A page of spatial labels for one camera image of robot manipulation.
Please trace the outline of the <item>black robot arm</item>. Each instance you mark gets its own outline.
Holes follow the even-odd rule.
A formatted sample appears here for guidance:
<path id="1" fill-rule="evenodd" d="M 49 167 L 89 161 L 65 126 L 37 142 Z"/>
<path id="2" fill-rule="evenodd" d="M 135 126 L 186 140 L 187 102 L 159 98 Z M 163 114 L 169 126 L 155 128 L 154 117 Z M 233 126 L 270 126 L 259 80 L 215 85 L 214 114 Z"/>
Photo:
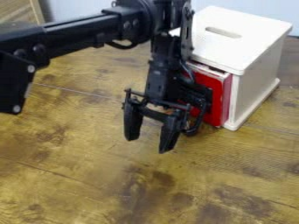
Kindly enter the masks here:
<path id="1" fill-rule="evenodd" d="M 51 59 L 90 47 L 126 50 L 153 43 L 145 92 L 126 91 L 125 134 L 141 136 L 145 118 L 163 123 L 159 151 L 170 151 L 186 131 L 190 105 L 182 74 L 193 52 L 191 0 L 117 0 L 101 14 L 45 25 L 0 24 L 0 113 L 23 112 L 39 69 Z"/>

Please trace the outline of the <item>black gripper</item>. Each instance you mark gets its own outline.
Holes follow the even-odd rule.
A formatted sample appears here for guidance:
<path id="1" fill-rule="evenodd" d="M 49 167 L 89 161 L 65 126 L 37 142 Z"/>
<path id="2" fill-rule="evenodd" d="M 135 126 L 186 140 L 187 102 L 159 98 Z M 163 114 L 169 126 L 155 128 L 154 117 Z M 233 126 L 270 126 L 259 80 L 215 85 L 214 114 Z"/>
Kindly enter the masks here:
<path id="1" fill-rule="evenodd" d="M 179 101 L 179 87 L 183 82 L 193 82 L 193 78 L 183 78 L 183 72 L 193 75 L 186 66 L 186 58 L 182 54 L 182 39 L 171 35 L 158 35 L 151 44 L 153 59 L 149 61 L 150 70 L 143 98 L 139 101 L 133 98 L 138 95 L 131 89 L 126 91 L 125 102 L 125 134 L 127 141 L 135 141 L 141 137 L 141 128 L 145 117 L 163 120 L 161 133 L 159 153 L 171 151 L 177 145 L 181 134 L 186 131 L 189 122 L 189 112 L 174 112 L 165 116 L 162 113 L 147 109 L 147 104 L 153 103 L 169 108 L 175 107 Z"/>

